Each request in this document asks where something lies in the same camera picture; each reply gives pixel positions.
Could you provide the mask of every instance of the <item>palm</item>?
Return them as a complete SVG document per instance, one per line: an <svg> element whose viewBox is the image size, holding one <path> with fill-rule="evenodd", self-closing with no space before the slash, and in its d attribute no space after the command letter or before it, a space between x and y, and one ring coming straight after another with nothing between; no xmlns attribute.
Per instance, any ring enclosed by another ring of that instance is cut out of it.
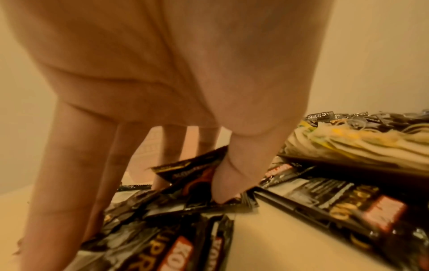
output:
<svg viewBox="0 0 429 271"><path fill-rule="evenodd" d="M330 2L4 1L59 96L23 268L72 259L153 126L173 148L180 127L229 128L213 197L255 185L305 111Z"/></svg>

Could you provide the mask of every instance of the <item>human hand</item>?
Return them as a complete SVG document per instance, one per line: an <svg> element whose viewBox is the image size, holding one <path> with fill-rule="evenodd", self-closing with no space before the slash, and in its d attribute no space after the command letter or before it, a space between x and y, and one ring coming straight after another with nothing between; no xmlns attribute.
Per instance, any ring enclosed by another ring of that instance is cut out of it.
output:
<svg viewBox="0 0 429 271"><path fill-rule="evenodd" d="M99 228L151 127L170 129L174 156L184 127L201 127L210 149L225 126L213 198L256 185L306 110L331 0L2 4L58 95L21 265L47 271Z"/></svg>

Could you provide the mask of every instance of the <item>table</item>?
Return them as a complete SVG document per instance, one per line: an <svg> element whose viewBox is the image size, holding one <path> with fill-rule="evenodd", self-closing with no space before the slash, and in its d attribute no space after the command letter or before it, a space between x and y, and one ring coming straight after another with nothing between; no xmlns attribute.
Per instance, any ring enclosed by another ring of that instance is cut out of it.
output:
<svg viewBox="0 0 429 271"><path fill-rule="evenodd" d="M0 196L0 270L17 271L31 186ZM236 216L227 271L389 271L349 244L259 200L253 213Z"/></svg>

